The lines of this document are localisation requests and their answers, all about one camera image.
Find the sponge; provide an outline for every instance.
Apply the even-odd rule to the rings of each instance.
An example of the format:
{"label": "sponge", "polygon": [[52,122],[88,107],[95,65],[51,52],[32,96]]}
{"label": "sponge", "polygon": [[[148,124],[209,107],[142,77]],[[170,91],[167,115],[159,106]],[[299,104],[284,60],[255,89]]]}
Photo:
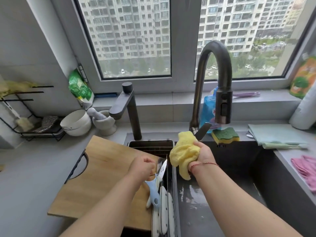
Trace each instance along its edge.
{"label": "sponge", "polygon": [[212,136],[217,144],[229,144],[233,141],[239,141],[239,135],[235,132],[233,127],[228,127],[224,130],[213,130]]}
{"label": "sponge", "polygon": [[179,174],[183,179],[190,180],[188,164],[197,160],[201,148],[193,144],[197,139],[191,131],[180,132],[178,136],[179,141],[170,151],[170,163],[179,166]]}

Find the wooden cutting board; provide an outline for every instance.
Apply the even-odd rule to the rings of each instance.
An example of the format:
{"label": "wooden cutting board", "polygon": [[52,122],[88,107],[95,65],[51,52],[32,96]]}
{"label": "wooden cutting board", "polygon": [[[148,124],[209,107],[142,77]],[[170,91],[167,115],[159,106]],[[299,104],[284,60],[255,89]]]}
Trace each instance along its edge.
{"label": "wooden cutting board", "polygon": [[[49,215],[81,217],[123,178],[136,156],[148,155],[158,160],[157,156],[95,135],[86,148],[86,154],[89,159],[87,168],[81,175],[63,185],[50,206]],[[148,197],[149,188],[143,183],[132,201],[124,226],[151,230],[152,208],[146,209]]]}

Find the window frame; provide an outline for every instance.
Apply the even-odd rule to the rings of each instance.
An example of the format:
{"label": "window frame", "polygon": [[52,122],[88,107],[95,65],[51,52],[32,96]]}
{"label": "window frame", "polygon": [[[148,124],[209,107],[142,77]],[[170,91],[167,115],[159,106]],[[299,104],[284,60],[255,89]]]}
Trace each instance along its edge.
{"label": "window frame", "polygon": [[[133,83],[137,93],[187,92],[195,90],[194,73],[202,0],[195,0],[194,2],[190,2],[190,0],[169,0],[171,75],[126,77],[109,80],[104,80],[100,76],[101,69],[97,62],[95,51],[92,49],[93,40],[90,40],[89,33],[84,28],[86,25],[83,19],[84,14],[77,11],[77,8],[80,8],[80,1],[52,0],[52,2],[65,29],[77,62],[83,66],[89,86],[94,93],[121,92],[121,84],[126,81]],[[292,61],[287,63],[285,74],[281,78],[269,76],[255,79],[233,79],[232,88],[234,90],[247,90],[288,87],[295,75],[294,72],[301,63],[302,53],[310,50],[314,45],[312,37],[316,37],[315,30],[316,20],[310,18],[291,55]],[[203,90],[212,90],[216,85],[216,80],[208,80],[204,83]]]}

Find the window sill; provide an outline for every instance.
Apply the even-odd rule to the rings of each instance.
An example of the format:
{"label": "window sill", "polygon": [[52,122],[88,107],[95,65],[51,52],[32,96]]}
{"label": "window sill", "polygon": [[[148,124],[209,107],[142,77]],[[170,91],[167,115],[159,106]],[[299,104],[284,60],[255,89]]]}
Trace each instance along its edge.
{"label": "window sill", "polygon": [[[252,90],[260,96],[233,97],[232,120],[288,120],[301,99],[289,94],[287,89]],[[201,104],[209,92],[202,93]],[[192,116],[194,92],[176,92],[135,95],[141,123],[189,122]],[[109,110],[116,97],[97,98],[92,107],[97,111]],[[128,123],[127,111],[119,123]]]}

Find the forearm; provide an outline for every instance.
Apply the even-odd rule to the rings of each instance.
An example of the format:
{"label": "forearm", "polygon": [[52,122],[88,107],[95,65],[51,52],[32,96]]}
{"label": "forearm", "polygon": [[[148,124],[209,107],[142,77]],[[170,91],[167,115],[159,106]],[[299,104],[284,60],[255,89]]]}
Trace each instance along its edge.
{"label": "forearm", "polygon": [[194,168],[196,180],[226,237],[301,236],[218,166],[205,164]]}
{"label": "forearm", "polygon": [[121,179],[99,203],[71,225],[61,237],[119,237],[139,184]]}

